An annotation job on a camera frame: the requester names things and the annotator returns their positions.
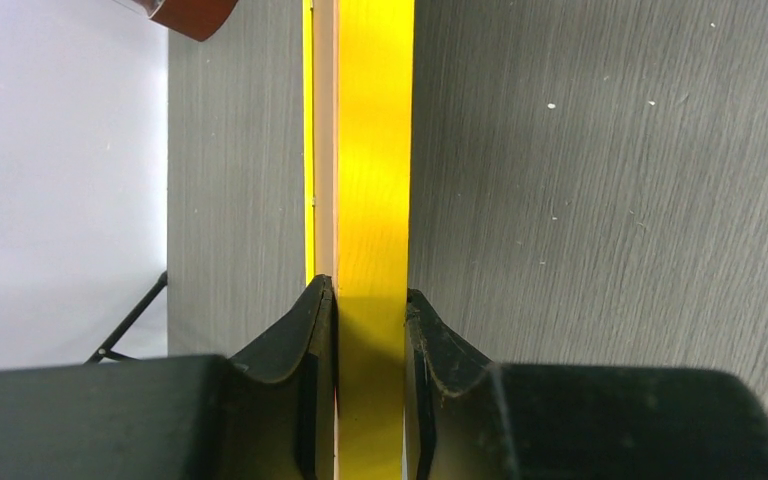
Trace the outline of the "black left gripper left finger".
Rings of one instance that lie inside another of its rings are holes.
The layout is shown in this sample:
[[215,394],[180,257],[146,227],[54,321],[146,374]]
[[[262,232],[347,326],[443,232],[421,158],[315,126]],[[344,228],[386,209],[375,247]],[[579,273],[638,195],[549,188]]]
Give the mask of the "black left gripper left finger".
[[0,479],[330,479],[336,302],[241,351],[0,371]]

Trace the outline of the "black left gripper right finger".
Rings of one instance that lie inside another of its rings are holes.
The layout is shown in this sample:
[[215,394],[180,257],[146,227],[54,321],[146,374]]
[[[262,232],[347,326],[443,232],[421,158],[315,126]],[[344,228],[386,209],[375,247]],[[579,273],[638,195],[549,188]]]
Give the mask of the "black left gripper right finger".
[[717,370],[496,362],[410,290],[411,479],[768,479],[768,416]]

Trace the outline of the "yellow wooden picture frame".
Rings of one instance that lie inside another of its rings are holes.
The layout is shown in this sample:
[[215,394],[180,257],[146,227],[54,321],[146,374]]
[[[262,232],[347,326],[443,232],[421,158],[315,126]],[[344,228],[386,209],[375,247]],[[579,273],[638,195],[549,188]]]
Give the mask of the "yellow wooden picture frame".
[[338,479],[399,479],[405,465],[414,12],[302,5],[305,271],[336,291]]

